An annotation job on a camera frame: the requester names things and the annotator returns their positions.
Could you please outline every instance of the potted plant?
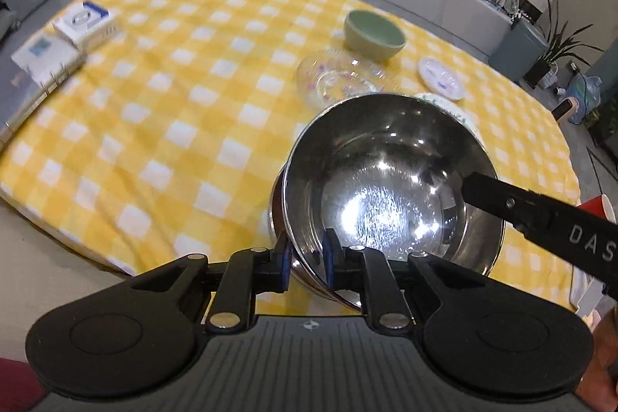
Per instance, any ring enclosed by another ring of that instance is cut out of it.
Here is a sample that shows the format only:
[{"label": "potted plant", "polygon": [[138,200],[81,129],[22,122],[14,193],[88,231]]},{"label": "potted plant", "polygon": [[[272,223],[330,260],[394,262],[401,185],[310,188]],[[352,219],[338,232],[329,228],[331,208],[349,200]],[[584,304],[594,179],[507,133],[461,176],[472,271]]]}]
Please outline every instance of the potted plant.
[{"label": "potted plant", "polygon": [[549,32],[546,34],[542,27],[539,29],[542,31],[543,36],[549,41],[549,47],[545,54],[537,60],[537,62],[532,66],[532,68],[526,73],[523,77],[526,82],[535,87],[537,83],[547,74],[548,72],[556,72],[557,71],[557,61],[563,56],[570,56],[571,58],[575,58],[582,63],[590,66],[590,64],[581,56],[574,53],[574,50],[579,47],[590,48],[596,51],[602,52],[601,48],[596,46],[591,46],[590,44],[585,44],[582,41],[577,41],[576,36],[581,34],[584,31],[587,31],[594,24],[590,23],[585,25],[575,32],[573,32],[570,36],[565,37],[565,31],[568,21],[564,22],[562,28],[559,28],[559,6],[558,0],[555,0],[555,20],[552,16],[551,11],[551,2],[547,0],[548,5],[548,16],[549,16]]}]

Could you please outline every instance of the white box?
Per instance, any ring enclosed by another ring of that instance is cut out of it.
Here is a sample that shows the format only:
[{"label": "white box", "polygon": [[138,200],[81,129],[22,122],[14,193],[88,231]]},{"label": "white box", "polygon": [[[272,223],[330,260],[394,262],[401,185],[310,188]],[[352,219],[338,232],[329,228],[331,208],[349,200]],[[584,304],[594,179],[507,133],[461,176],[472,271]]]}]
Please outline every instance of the white box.
[{"label": "white box", "polygon": [[114,13],[91,1],[69,6],[52,25],[59,36],[80,51],[95,49],[119,30]]}]

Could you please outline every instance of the plant leaves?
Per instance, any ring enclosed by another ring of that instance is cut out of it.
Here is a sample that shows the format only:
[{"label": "plant leaves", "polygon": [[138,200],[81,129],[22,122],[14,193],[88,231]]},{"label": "plant leaves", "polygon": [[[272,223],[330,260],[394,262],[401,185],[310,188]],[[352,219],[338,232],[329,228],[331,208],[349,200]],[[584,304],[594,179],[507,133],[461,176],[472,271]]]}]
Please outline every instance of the plant leaves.
[{"label": "plant leaves", "polygon": [[581,44],[581,43],[582,43],[582,41],[573,41],[573,37],[571,36],[566,41],[564,41],[564,43],[562,43],[560,51],[562,51],[567,46],[571,46],[573,44]]},{"label": "plant leaves", "polygon": [[575,32],[573,32],[573,36],[576,36],[577,34],[580,34],[583,31],[587,31],[589,28],[592,27],[592,25],[594,25],[594,23],[590,23],[590,24],[582,27],[581,29],[577,29]]},{"label": "plant leaves", "polygon": [[560,20],[560,6],[558,5],[558,0],[555,0],[555,31],[554,35],[558,31],[558,20]]},{"label": "plant leaves", "polygon": [[598,48],[597,46],[591,46],[590,44],[582,44],[582,43],[580,43],[580,44],[573,44],[572,46],[569,46],[567,48],[562,49],[561,51],[559,51],[556,54],[554,59],[556,60],[558,58],[562,58],[564,56],[565,52],[571,51],[571,50],[573,50],[573,49],[575,49],[577,47],[590,48],[590,49],[593,49],[593,50],[596,50],[596,51],[600,51],[601,53],[604,53],[604,50],[602,50],[601,48]]},{"label": "plant leaves", "polygon": [[549,32],[547,34],[547,40],[549,41],[551,39],[551,28],[553,25],[553,22],[551,20],[551,2],[549,2],[549,0],[547,0],[547,12],[549,15]]},{"label": "plant leaves", "polygon": [[576,55],[575,53],[564,53],[564,54],[561,56],[561,58],[562,58],[563,56],[571,56],[572,58],[576,58],[576,59],[578,59],[579,61],[581,61],[582,63],[585,63],[586,65],[590,66],[590,64],[589,64],[589,63],[588,63],[585,59],[583,59],[583,58],[582,58],[581,56],[579,56],[579,55]]},{"label": "plant leaves", "polygon": [[551,40],[551,44],[549,44],[549,50],[546,53],[546,55],[548,56],[548,59],[550,59],[551,61],[555,60],[555,55],[560,51],[560,48],[563,46],[562,43],[562,37],[564,35],[564,31],[567,28],[567,23],[569,23],[568,21],[564,22],[564,25],[562,26],[562,29],[560,30],[560,32],[556,32],[554,34],[554,37]]}]

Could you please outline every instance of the table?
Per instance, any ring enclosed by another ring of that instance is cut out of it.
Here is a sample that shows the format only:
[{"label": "table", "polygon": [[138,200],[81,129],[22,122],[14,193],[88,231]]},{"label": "table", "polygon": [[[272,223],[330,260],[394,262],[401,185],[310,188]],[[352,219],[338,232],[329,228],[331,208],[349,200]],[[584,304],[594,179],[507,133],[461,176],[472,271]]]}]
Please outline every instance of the table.
[{"label": "table", "polygon": [[[123,32],[91,54],[0,156],[0,195],[79,253],[129,274],[202,252],[213,262],[270,246],[271,186],[314,116],[295,69],[342,48],[356,0],[93,0]],[[386,68],[399,91],[427,91],[422,56],[456,70],[458,105],[480,128],[499,176],[574,203],[569,149],[533,98],[483,63],[386,14],[408,44]],[[508,227],[492,277],[569,305],[571,266]],[[338,314],[295,281],[258,311]]]}]

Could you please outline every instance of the white plate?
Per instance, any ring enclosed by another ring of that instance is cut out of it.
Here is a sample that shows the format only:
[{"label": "white plate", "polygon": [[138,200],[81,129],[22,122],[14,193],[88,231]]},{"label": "white plate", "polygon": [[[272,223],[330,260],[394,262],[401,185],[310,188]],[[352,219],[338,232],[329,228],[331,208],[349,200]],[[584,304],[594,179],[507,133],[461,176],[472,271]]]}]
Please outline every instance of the white plate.
[{"label": "white plate", "polygon": [[465,98],[464,85],[459,81],[455,72],[435,58],[421,58],[418,62],[418,72],[424,83],[447,97],[449,100],[461,100]]},{"label": "white plate", "polygon": [[475,125],[474,121],[470,118],[469,114],[464,111],[461,107],[456,106],[450,100],[447,100],[440,95],[436,95],[435,93],[419,93],[418,95],[414,95],[415,98],[420,98],[429,103],[433,103],[436,107],[439,107],[443,111],[447,112],[451,116],[453,116],[457,121],[459,121],[462,125],[470,130],[472,135],[474,135],[477,140],[484,147],[485,142],[483,137],[481,137],[481,132],[478,130],[477,125]]}]

